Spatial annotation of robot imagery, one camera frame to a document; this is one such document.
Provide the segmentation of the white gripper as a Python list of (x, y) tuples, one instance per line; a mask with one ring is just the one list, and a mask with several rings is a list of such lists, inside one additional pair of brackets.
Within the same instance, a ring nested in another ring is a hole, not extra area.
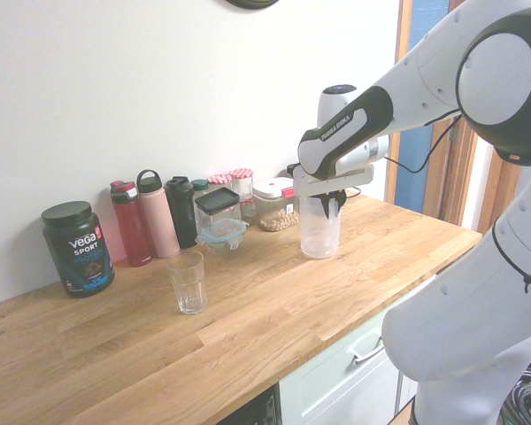
[(369, 165), (328, 180), (318, 180), (306, 173), (300, 164), (291, 164), (290, 174), (293, 178), (293, 187), (297, 198), (301, 200), (319, 195), (323, 212), (329, 219), (329, 203), (332, 196), (329, 192), (334, 191), (337, 208), (341, 209), (347, 200), (346, 189), (370, 183), (373, 180), (374, 167)]

